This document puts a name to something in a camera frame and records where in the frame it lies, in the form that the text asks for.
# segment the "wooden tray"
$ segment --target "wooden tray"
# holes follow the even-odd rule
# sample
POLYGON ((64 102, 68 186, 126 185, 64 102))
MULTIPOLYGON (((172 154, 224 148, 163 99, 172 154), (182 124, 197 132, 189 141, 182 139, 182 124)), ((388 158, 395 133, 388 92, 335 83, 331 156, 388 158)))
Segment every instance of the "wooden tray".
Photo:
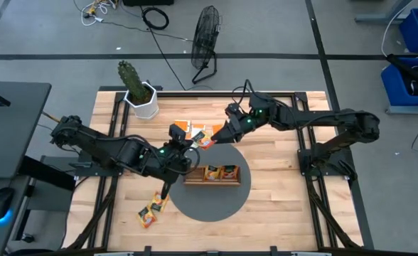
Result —
POLYGON ((236 178, 223 178, 222 174, 215 180, 204 179, 205 166, 199 166, 195 171, 183 177, 185 185, 202 185, 202 186, 239 186, 240 185, 240 168, 237 171, 236 178))

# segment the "wooden table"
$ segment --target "wooden table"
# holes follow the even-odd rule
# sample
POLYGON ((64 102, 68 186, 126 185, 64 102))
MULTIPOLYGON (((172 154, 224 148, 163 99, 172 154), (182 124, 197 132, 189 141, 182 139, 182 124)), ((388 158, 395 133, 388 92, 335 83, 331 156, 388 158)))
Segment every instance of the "wooden table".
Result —
MULTIPOLYGON (((108 132, 115 93, 98 92, 90 127, 108 132)), ((325 92, 307 92, 307 96, 310 110, 328 110, 325 92)), ((280 100, 291 105, 289 98, 280 100)), ((208 127, 223 124, 224 109, 230 102, 231 97, 160 97, 160 112, 153 120, 137 119, 130 112, 127 134, 140 134, 154 146, 161 146, 169 140, 168 128, 175 119, 189 119, 208 127)), ((242 106, 248 109, 248 99, 242 106)), ((318 142, 336 135, 333 127, 314 130, 318 142)), ((309 137, 307 134, 305 137, 309 147, 309 137)), ((142 251, 145 245, 150 245, 153 251, 269 251, 271 245, 276 245, 283 251, 315 250, 309 197, 296 155, 299 148, 296 131, 278 132, 264 126, 235 146, 246 158, 252 174, 249 197, 237 213, 215 223, 200 222, 182 214, 171 198, 165 212, 156 214, 158 221, 144 229, 136 214, 151 200, 154 191, 160 191, 162 182, 125 173, 117 187, 108 249, 142 251)), ((98 179, 89 178, 76 190, 64 246, 74 241, 92 216, 98 179)), ((362 245, 348 182, 341 176, 327 176, 325 182, 333 216, 351 239, 362 245)), ((322 217, 321 226, 328 245, 322 217)), ((99 228, 96 245, 100 244, 101 236, 99 228)))

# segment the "blue light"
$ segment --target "blue light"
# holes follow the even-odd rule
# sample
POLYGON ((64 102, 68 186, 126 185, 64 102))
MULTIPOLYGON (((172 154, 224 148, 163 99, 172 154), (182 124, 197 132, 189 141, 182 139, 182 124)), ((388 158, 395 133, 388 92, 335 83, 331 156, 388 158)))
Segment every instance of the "blue light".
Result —
POLYGON ((7 224, 10 221, 12 215, 13 215, 13 212, 11 210, 9 210, 5 214, 5 216, 0 219, 0 225, 7 224))

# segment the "black computer mouse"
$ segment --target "black computer mouse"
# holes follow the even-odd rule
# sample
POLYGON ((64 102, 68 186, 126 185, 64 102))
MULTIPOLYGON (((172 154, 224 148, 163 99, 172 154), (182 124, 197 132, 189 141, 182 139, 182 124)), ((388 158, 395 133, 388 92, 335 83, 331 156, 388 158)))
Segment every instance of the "black computer mouse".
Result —
POLYGON ((15 194, 15 190, 12 188, 0 189, 0 219, 2 219, 9 211, 13 194, 15 194))

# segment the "blue bin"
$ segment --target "blue bin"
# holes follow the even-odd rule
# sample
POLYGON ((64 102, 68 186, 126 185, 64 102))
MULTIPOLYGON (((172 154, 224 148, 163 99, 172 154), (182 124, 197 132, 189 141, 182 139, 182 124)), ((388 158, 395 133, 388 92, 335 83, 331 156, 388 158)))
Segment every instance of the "blue bin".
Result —
MULTIPOLYGON (((418 58, 400 58, 400 60, 410 67, 418 65, 418 58)), ((381 78, 391 106, 418 106, 418 96, 408 94, 402 75, 395 66, 389 65, 384 69, 381 78)))
POLYGON ((407 48, 412 53, 418 53, 418 9, 412 9, 408 17, 400 24, 400 31, 407 48))

